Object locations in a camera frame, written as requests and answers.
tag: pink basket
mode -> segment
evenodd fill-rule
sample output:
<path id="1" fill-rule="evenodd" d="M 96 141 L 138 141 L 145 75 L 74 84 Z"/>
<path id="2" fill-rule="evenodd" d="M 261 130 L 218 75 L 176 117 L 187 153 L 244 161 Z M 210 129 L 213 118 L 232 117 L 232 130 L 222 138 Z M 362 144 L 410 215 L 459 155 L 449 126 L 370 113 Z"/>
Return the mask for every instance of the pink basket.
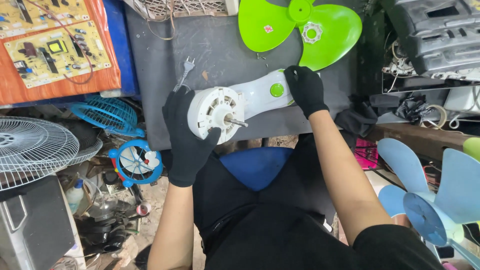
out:
<path id="1" fill-rule="evenodd" d="M 377 167 L 378 161 L 377 145 L 370 143 L 366 140 L 357 139 L 357 147 L 371 147 L 356 148 L 355 158 L 357 159 L 362 169 L 368 170 L 369 166 L 375 169 Z"/>

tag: red wire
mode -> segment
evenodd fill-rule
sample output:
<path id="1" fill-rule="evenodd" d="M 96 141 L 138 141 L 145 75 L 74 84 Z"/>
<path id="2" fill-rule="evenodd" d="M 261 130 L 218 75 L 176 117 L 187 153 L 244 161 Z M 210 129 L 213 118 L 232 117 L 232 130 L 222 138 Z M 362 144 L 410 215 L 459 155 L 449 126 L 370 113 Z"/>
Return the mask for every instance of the red wire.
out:
<path id="1" fill-rule="evenodd" d="M 37 5 L 36 3 L 34 3 L 34 2 L 32 2 L 32 1 L 30 1 L 30 0 L 26 0 L 26 1 L 29 2 L 30 4 L 34 5 L 34 6 L 38 7 L 38 8 L 41 9 L 43 12 L 46 12 L 47 14 L 49 14 L 49 15 L 52 17 L 52 19 L 54 19 L 55 21 L 57 21 L 57 22 L 61 25 L 61 27 L 63 27 L 63 29 L 65 29 L 65 31 L 67 31 L 67 33 L 72 37 L 72 39 L 73 39 L 73 40 L 75 41 L 75 43 L 78 45 L 78 47 L 81 48 L 81 46 L 80 46 L 80 44 L 78 43 L 78 40 L 75 38 L 75 36 L 70 33 L 70 31 L 67 29 L 67 27 L 65 27 L 65 25 L 63 25 L 63 24 L 61 23 L 61 21 L 60 21 L 59 19 L 57 19 L 57 17 L 56 17 L 55 15 L 53 15 L 53 14 L 50 13 L 48 10 L 44 9 L 42 6 Z M 76 82 L 76 81 L 73 81 L 73 80 L 70 79 L 69 77 L 67 77 L 67 75 L 65 75 L 65 74 L 63 75 L 63 76 L 65 76 L 65 79 L 67 79 L 69 82 L 71 82 L 71 83 L 73 83 L 73 84 L 76 84 L 76 85 L 84 85 L 84 84 L 88 83 L 88 82 L 92 79 L 92 77 L 93 77 L 93 65 L 92 65 L 92 62 L 90 62 L 90 59 L 87 57 L 87 55 L 84 53 L 84 51 L 83 51 L 83 50 L 81 50 L 81 51 L 82 51 L 82 54 L 85 56 L 85 58 L 87 58 L 88 64 L 90 65 L 90 76 L 88 77 L 88 79 L 85 80 L 84 82 L 78 83 L 78 82 Z"/>

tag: electronic scrap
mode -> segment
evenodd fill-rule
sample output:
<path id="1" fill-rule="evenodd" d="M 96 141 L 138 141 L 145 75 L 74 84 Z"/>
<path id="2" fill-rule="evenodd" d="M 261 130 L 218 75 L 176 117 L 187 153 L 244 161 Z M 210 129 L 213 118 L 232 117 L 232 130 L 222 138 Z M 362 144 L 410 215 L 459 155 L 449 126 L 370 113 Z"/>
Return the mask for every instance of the electronic scrap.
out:
<path id="1" fill-rule="evenodd" d="M 36 0 L 35 3 L 53 14 L 63 25 L 90 20 L 84 0 Z M 60 26 L 50 14 L 27 0 L 0 0 L 0 39 Z"/>
<path id="2" fill-rule="evenodd" d="M 111 67 L 96 24 L 83 22 L 67 29 L 73 35 L 77 27 L 83 30 L 80 45 L 63 28 L 4 43 L 27 88 L 87 74 L 88 60 L 94 71 Z"/>

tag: white plastic hub nut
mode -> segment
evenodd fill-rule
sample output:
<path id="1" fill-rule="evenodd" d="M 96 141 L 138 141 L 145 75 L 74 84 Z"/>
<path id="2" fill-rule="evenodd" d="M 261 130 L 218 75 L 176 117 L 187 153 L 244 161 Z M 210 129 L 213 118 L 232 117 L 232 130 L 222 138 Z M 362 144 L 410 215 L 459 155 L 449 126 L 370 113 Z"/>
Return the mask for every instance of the white plastic hub nut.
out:
<path id="1" fill-rule="evenodd" d="M 314 38 L 309 38 L 307 35 L 308 30 L 313 30 L 315 31 L 315 37 Z M 301 34 L 301 37 L 303 38 L 303 41 L 313 44 L 320 40 L 320 37 L 322 36 L 322 29 L 320 28 L 320 25 L 318 24 L 313 24 L 309 23 L 303 28 L 303 32 Z"/>
<path id="2" fill-rule="evenodd" d="M 219 127 L 222 130 L 217 144 L 230 140 L 239 125 L 226 122 L 225 118 L 245 121 L 241 93 L 228 87 L 213 87 L 195 91 L 195 97 L 188 110 L 188 127 L 197 137 L 205 139 L 208 130 Z"/>

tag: black glove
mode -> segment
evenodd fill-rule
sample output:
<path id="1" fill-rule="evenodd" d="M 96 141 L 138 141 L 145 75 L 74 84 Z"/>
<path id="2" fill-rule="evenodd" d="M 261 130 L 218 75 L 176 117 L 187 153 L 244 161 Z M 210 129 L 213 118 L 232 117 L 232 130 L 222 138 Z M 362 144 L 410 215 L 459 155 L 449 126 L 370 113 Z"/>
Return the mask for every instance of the black glove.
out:
<path id="1" fill-rule="evenodd" d="M 191 132 L 188 127 L 187 113 L 195 92 L 190 91 L 185 94 L 186 91 L 187 88 L 182 86 L 177 92 L 171 92 L 162 108 L 173 155 L 168 180 L 179 187 L 193 185 L 198 171 L 207 162 L 222 132 L 218 127 L 213 128 L 205 140 Z"/>
<path id="2" fill-rule="evenodd" d="M 324 84 L 317 73 L 299 66 L 290 66 L 283 73 L 293 99 L 307 120 L 316 111 L 329 110 L 324 103 Z"/>

